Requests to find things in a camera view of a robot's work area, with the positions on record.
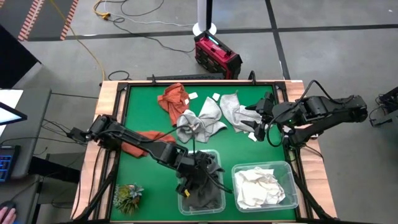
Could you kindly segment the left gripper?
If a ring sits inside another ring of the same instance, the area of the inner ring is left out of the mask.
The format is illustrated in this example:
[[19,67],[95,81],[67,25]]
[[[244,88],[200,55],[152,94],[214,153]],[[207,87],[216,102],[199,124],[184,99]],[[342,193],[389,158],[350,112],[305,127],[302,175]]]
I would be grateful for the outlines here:
[[231,189],[225,187],[210,175],[211,166],[217,166],[215,156],[212,154],[198,151],[196,153],[177,156],[176,165],[176,177],[178,179],[176,192],[182,197],[186,198],[184,194],[185,189],[191,194],[194,189],[204,186],[208,179],[220,190],[229,194],[233,193]]

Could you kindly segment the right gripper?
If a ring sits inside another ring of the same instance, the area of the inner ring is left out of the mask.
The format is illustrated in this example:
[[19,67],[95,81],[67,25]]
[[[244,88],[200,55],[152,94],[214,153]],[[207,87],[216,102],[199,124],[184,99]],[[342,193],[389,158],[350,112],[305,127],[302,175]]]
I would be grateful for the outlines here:
[[255,105],[245,107],[246,110],[256,111],[260,121],[241,121],[246,126],[254,130],[254,136],[258,141],[263,141],[266,136],[266,129],[270,127],[270,122],[274,118],[272,109],[275,106],[275,96],[271,92],[266,92]]

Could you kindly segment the plain white towel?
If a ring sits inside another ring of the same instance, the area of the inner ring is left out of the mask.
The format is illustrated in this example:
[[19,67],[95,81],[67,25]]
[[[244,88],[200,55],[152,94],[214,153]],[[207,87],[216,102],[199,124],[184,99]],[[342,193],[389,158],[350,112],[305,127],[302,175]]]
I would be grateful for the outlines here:
[[255,167],[241,170],[234,174],[234,179],[239,208],[247,210],[277,205],[285,199],[284,189],[274,176],[273,169]]

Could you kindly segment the wide clear plastic bin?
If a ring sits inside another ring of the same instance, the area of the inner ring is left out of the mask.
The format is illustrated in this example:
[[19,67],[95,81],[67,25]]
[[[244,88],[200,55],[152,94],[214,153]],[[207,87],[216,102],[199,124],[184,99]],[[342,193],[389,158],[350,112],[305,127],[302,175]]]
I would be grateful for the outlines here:
[[[277,205],[263,205],[261,208],[255,209],[242,209],[238,207],[237,204],[237,190],[235,186],[234,174],[241,170],[253,169],[255,167],[260,167],[262,169],[273,169],[274,176],[278,180],[278,183],[282,186],[285,192],[285,199],[278,203]],[[235,204],[240,212],[268,212],[276,210],[289,210],[295,209],[298,206],[298,196],[295,188],[295,181],[293,178],[292,168],[285,161],[272,161],[272,162],[257,162],[250,164],[238,164],[235,165],[231,170],[232,180],[233,180],[233,191]]]

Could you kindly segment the orange towel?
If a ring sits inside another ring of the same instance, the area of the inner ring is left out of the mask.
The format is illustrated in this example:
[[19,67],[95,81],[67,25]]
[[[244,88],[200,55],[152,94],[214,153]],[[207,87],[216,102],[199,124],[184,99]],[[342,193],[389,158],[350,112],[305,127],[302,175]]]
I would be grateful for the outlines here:
[[181,83],[168,86],[164,93],[157,97],[157,102],[169,114],[172,126],[176,126],[180,115],[189,109],[189,95]]
[[[171,135],[171,134],[165,134],[159,131],[143,131],[143,132],[139,132],[139,134],[143,135],[144,137],[147,137],[151,140],[153,139],[160,139],[161,141],[165,141],[165,142],[171,142],[171,143],[176,143],[176,139]],[[142,149],[139,149],[136,146],[133,146],[132,144],[123,142],[121,144],[121,149],[135,157],[135,158],[141,158],[141,157],[146,157],[148,155],[148,153]]]

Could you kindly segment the red and black toolbox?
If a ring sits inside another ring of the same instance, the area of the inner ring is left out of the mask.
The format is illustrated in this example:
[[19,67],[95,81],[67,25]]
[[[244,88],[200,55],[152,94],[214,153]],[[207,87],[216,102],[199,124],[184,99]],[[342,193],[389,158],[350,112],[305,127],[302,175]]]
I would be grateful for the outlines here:
[[194,38],[195,59],[199,65],[210,73],[222,73],[224,79],[238,78],[241,56],[227,47],[209,31],[204,31]]

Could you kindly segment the green table mat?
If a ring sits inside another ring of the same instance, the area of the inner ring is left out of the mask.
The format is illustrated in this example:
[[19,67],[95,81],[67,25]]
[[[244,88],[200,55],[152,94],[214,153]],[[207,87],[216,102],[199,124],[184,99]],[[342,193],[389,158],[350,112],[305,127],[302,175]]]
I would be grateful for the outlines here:
[[[169,114],[163,110],[157,97],[164,93],[164,86],[133,86],[130,89],[125,127],[133,131],[172,130]],[[186,86],[187,93],[197,93],[197,98],[190,101],[189,108],[199,114],[207,97],[214,93],[220,95],[238,92],[241,105],[257,103],[266,92],[274,89],[270,85],[200,85]],[[233,188],[232,168],[237,164],[283,161],[284,150],[281,146],[272,147],[267,141],[254,142],[243,132],[236,133],[232,125],[210,137],[207,143],[189,141],[185,147],[190,150],[214,149],[221,157],[221,166],[225,170],[223,183]],[[177,178],[175,171],[168,169],[150,156],[137,159],[122,153],[119,162],[118,185],[137,184],[144,188],[139,208],[132,215],[124,215],[116,208],[112,209],[111,220],[119,221],[262,221],[262,220],[295,220],[294,210],[276,210],[271,212],[243,213],[236,208],[234,195],[226,194],[226,207],[220,213],[209,215],[183,215],[178,209]]]

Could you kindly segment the small succulent plant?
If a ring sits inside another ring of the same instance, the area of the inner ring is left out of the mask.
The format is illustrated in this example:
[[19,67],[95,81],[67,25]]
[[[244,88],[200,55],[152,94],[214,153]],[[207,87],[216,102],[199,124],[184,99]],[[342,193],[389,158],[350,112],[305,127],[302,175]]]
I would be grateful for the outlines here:
[[137,184],[116,185],[114,190],[113,205],[121,213],[132,215],[139,208],[144,188]]

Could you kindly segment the white tower fan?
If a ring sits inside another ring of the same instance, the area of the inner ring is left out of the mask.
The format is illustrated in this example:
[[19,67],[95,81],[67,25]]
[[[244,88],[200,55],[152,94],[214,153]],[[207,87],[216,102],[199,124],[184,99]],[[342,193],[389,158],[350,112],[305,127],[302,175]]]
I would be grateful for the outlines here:
[[204,31],[216,34],[216,26],[212,23],[213,0],[197,0],[197,23],[193,26],[193,34],[200,35]]

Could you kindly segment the gray desk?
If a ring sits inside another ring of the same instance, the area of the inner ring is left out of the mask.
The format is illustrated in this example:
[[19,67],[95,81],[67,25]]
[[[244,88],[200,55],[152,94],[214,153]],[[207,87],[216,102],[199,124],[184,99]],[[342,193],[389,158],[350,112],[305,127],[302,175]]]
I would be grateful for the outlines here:
[[11,179],[0,183],[0,203],[8,200],[15,203],[17,224],[28,224],[34,207],[39,177],[28,171],[51,92],[46,88],[23,90],[16,110],[26,114],[27,120],[8,124],[0,135],[0,143],[21,147]]

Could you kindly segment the black computer mouse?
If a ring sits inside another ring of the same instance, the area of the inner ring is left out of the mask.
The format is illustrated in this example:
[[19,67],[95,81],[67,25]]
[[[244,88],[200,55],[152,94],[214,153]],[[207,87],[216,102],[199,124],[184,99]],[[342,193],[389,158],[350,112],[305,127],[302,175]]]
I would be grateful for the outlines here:
[[16,204],[13,201],[5,201],[3,203],[0,203],[0,211],[4,208],[6,208],[6,213],[9,213],[12,208],[15,208]]

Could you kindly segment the backlit computer keyboard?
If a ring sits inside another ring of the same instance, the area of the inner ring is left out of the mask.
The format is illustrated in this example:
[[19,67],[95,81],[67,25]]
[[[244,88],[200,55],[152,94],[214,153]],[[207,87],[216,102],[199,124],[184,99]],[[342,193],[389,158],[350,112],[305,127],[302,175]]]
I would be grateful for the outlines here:
[[11,178],[21,147],[0,146],[0,182],[7,182]]

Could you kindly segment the person's hand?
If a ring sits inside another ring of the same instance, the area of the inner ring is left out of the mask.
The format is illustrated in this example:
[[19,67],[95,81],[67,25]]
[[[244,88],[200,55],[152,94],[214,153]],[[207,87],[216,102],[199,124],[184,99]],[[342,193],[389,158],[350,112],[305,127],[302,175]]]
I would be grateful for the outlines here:
[[16,209],[3,207],[0,209],[0,224],[13,224],[16,220]]

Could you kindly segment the tilted computer monitor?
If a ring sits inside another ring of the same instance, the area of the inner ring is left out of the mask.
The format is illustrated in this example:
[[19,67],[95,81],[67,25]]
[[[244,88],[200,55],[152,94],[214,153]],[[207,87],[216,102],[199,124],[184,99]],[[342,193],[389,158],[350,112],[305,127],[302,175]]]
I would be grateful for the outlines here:
[[25,121],[27,115],[0,102],[0,126]]

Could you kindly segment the large black panel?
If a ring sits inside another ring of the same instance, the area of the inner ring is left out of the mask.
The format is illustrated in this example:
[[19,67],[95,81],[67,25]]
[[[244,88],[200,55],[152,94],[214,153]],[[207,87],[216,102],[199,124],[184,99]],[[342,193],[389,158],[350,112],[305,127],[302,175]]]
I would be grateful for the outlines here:
[[0,88],[12,88],[37,64],[42,63],[0,25]]

